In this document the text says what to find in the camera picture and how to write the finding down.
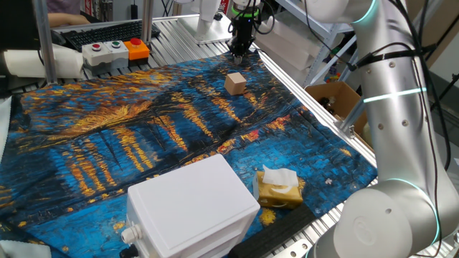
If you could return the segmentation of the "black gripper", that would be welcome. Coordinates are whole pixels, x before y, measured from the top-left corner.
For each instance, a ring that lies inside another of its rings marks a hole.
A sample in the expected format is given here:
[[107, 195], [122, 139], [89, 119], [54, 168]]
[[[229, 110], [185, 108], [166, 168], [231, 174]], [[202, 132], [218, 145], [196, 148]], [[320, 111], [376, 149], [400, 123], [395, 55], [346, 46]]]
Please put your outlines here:
[[240, 65], [255, 40], [252, 35], [254, 20], [251, 17], [239, 16], [232, 18], [231, 22], [232, 38], [227, 42], [227, 46], [232, 53], [234, 63]]

